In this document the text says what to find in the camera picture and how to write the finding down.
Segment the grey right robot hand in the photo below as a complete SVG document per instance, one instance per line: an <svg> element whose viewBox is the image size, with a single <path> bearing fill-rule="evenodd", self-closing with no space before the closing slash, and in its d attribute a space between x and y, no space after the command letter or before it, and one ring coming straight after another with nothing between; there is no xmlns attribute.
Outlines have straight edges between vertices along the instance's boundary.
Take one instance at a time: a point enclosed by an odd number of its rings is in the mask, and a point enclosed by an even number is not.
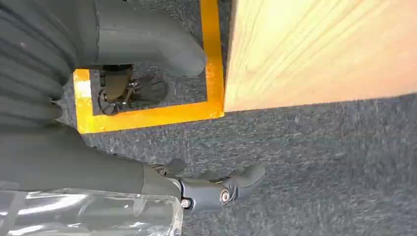
<svg viewBox="0 0 417 236"><path fill-rule="evenodd" d="M206 55L178 22L121 0L1 1L1 188L168 195L190 199L193 209L251 195L263 166L217 181L172 181L149 165L87 146L76 129L59 122L56 101L76 69L141 60L193 77Z"/></svg>

